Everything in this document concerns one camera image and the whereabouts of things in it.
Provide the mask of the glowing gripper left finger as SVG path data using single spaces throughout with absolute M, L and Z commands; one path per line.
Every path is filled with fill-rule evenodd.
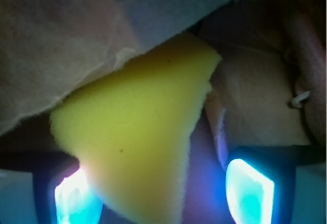
M 33 174 L 38 223 L 99 223 L 103 203 L 78 162 L 62 162 Z

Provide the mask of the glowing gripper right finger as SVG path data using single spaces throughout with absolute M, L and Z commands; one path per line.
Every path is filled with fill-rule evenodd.
M 238 147 L 228 159 L 225 192 L 235 223 L 290 223 L 292 147 Z

